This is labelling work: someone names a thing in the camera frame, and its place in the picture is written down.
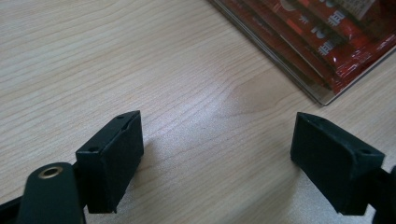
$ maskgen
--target wooden table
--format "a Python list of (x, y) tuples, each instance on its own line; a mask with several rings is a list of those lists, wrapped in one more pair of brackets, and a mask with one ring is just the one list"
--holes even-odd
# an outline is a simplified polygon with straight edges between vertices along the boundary
[(145, 155), (116, 215), (89, 223), (370, 223), (290, 161), (295, 115), (396, 164), (396, 57), (332, 105), (299, 90), (205, 0), (0, 1), (0, 203), (139, 109)]

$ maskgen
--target product package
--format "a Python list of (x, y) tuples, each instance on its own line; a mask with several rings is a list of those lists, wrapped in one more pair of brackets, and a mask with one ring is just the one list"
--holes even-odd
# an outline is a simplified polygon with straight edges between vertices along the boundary
[(396, 0), (209, 0), (319, 104), (396, 50)]

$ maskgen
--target red packaging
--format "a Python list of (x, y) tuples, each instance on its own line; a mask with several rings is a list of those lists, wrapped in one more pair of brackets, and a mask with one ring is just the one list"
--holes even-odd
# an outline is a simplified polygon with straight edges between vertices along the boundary
[(330, 35), (331, 31), (324, 27), (324, 24), (310, 21), (300, 9), (288, 4), (287, 1), (263, 0), (261, 2), (302, 37), (333, 68), (343, 66), (355, 51), (351, 46), (343, 44), (341, 38)]
[(327, 83), (301, 58), (288, 44), (282, 41), (279, 34), (277, 34), (266, 23), (262, 22), (257, 15), (253, 15), (245, 6), (237, 0), (225, 0), (223, 3), (235, 13), (234, 15), (244, 21), (255, 34), (262, 39), (270, 48), (276, 49), (276, 52), (285, 58), (288, 62), (297, 67), (303, 74), (308, 76), (311, 80), (326, 87)]
[(327, 66), (324, 62), (317, 57), (311, 48), (306, 46), (306, 43), (278, 17), (268, 7), (258, 3), (256, 0), (238, 1), (239, 4), (246, 3), (251, 10), (260, 15), (260, 18), (268, 23), (274, 30), (282, 36), (282, 38), (289, 43), (311, 66), (321, 75), (332, 87), (335, 93), (339, 92), (342, 88), (341, 80), (335, 76), (335, 71)]
[[(365, 2), (349, 5), (349, 9), (359, 16), (352, 18), (351, 14), (347, 15), (353, 24), (349, 27), (357, 27), (367, 34), (359, 38), (356, 35), (359, 31), (354, 33), (354, 28), (349, 30), (351, 35), (341, 33), (342, 30), (338, 30), (337, 33), (331, 29), (326, 33), (331, 34), (329, 37), (326, 36), (328, 38), (326, 40), (330, 40), (333, 36), (340, 37), (339, 34), (347, 37), (341, 37), (344, 42), (339, 43), (338, 46), (323, 46), (323, 42), (314, 38), (312, 34), (321, 31), (319, 28), (322, 26), (330, 28), (330, 26), (323, 22), (323, 18), (317, 17), (322, 11), (318, 8), (304, 7), (301, 4), (303, 0), (209, 1), (219, 6), (224, 14), (235, 21), (246, 35), (285, 69), (288, 75), (297, 78), (298, 83), (322, 105), (327, 105), (346, 87), (367, 74), (372, 67), (396, 50), (396, 0), (377, 0), (370, 3), (369, 7)], [(327, 0), (304, 0), (308, 3), (317, 1), (326, 4)], [(353, 3), (352, 0), (343, 1), (348, 1), (348, 4)], [(282, 3), (292, 3), (288, 5), (297, 6), (300, 16), (292, 15), (291, 12), (295, 9), (286, 10), (287, 7), (284, 8)], [(375, 30), (380, 31), (381, 34), (368, 35)], [(320, 47), (328, 47), (326, 51), (332, 57), (320, 55)], [(330, 86), (335, 94), (313, 84), (314, 82), (320, 86)]]
[(355, 49), (360, 49), (371, 39), (359, 28), (340, 6), (333, 0), (297, 0), (301, 6), (309, 9), (311, 13), (327, 23)]

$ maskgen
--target black plastic part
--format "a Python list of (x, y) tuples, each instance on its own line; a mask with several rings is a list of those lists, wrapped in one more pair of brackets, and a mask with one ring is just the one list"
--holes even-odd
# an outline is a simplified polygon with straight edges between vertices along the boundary
[(49, 164), (29, 175), (21, 199), (18, 224), (84, 222), (71, 164)]
[(321, 117), (297, 114), (291, 159), (299, 165), (334, 209), (363, 215), (371, 178), (385, 155)]
[(17, 221), (20, 210), (21, 197), (0, 205), (0, 223), (11, 224)]
[(396, 167), (393, 167), (391, 174), (378, 170), (370, 183), (371, 190), (367, 196), (376, 210), (373, 223), (396, 223)]
[(90, 213), (117, 212), (144, 153), (140, 112), (119, 115), (77, 152)]

